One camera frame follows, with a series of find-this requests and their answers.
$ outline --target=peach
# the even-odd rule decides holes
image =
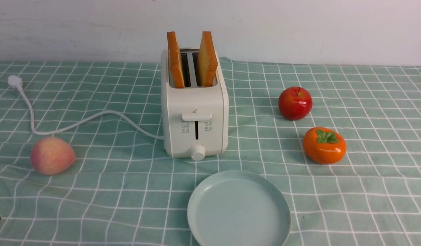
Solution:
[[[30,161],[33,169],[43,175],[56,175],[75,163],[72,147],[57,137],[44,137],[31,149]]]

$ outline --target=persimmon leaf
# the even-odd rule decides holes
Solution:
[[[325,137],[317,137],[317,143],[319,144],[326,144],[327,143],[327,139]]]
[[[315,132],[317,133],[318,137],[326,137],[326,133],[321,129],[317,129]]]
[[[334,138],[334,139],[327,139],[327,143],[329,143],[329,144],[337,144],[338,143],[338,140],[336,139],[336,138]]]

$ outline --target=apple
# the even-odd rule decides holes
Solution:
[[[311,109],[312,97],[302,87],[289,87],[279,96],[279,111],[288,120],[303,119]]]

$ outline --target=white cable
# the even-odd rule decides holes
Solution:
[[[17,76],[15,76],[15,75],[9,76],[9,86],[12,87],[12,88],[17,89],[18,92],[24,98],[25,102],[27,103],[27,106],[28,106],[28,108],[30,110],[31,131],[34,134],[36,134],[36,135],[50,135],[50,134],[56,134],[56,133],[64,132],[64,131],[67,131],[67,130],[69,130],[71,128],[74,128],[75,126],[81,125],[81,124],[83,124],[83,123],[85,123],[85,122],[87,122],[89,120],[92,120],[93,118],[96,118],[96,117],[98,117],[100,115],[103,115],[103,114],[115,114],[115,115],[118,115],[118,116],[124,118],[128,123],[130,123],[136,129],[138,129],[138,131],[141,131],[145,135],[150,136],[150,137],[153,137],[153,138],[156,138],[156,139],[163,140],[163,137],[156,136],[156,135],[153,135],[153,134],[151,134],[149,132],[144,131],[142,128],[140,128],[138,125],[136,125],[134,122],[132,122],[132,120],[130,120],[127,116],[123,115],[120,112],[112,111],[112,110],[106,110],[106,111],[98,112],[98,113],[92,115],[91,117],[87,117],[84,120],[81,120],[81,121],[79,121],[79,122],[77,122],[77,123],[75,123],[73,125],[67,126],[65,128],[62,128],[62,129],[58,129],[56,131],[50,131],[50,132],[39,132],[39,131],[36,131],[36,128],[34,127],[34,111],[33,111],[33,107],[31,106],[30,101],[28,100],[27,96],[25,96],[25,93],[23,91],[23,88],[22,88],[22,79],[19,78],[19,77],[17,77]]]

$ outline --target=toast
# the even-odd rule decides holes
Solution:
[[[210,87],[215,78],[218,61],[213,47],[212,33],[203,31],[200,49],[198,50],[198,86]]]
[[[176,88],[184,88],[183,64],[180,56],[179,43],[174,31],[167,33],[168,38],[168,56],[169,56],[169,69],[171,70],[172,77]]]

